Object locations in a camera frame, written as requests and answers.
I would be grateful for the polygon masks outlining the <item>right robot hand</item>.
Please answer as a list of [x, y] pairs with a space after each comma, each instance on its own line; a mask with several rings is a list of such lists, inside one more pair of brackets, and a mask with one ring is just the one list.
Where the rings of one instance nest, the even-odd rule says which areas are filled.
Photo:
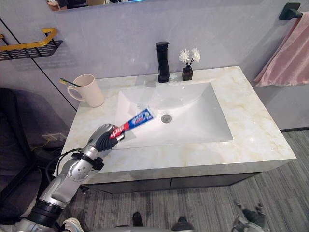
[[266, 215], [263, 212], [263, 205], [258, 203], [255, 211], [250, 210], [240, 202], [235, 201], [236, 206], [242, 211], [244, 217], [235, 219], [232, 232], [264, 232]]

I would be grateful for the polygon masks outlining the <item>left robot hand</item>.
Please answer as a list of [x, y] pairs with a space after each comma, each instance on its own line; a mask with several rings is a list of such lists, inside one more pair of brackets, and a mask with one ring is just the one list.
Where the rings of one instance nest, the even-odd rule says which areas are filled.
[[95, 148], [98, 152], [112, 149], [125, 137], [125, 133], [122, 132], [115, 138], [111, 138], [111, 134], [116, 128], [113, 124], [103, 124], [91, 135], [87, 145]]

